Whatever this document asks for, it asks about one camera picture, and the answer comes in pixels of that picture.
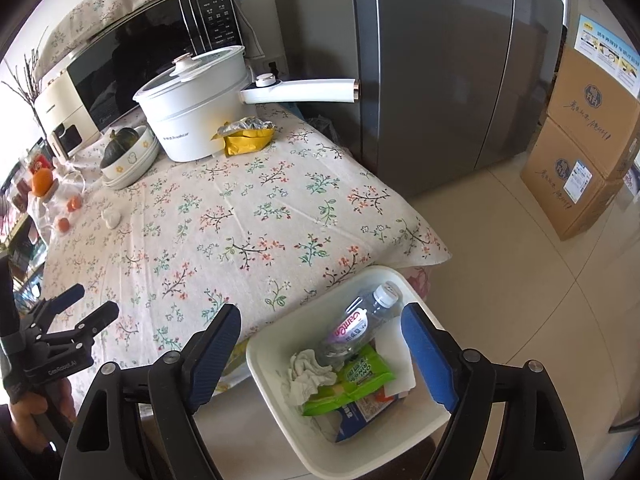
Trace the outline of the person's left hand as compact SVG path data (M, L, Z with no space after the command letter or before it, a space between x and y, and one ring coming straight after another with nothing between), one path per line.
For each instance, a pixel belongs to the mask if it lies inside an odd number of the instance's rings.
M67 378L61 379L56 388L60 395L56 406L70 422L76 422L77 415L70 381ZM11 428L17 440L29 452L40 454L49 446L49 441L35 421L35 416L44 414L47 409L47 400L31 391L26 393L17 403L9 405Z

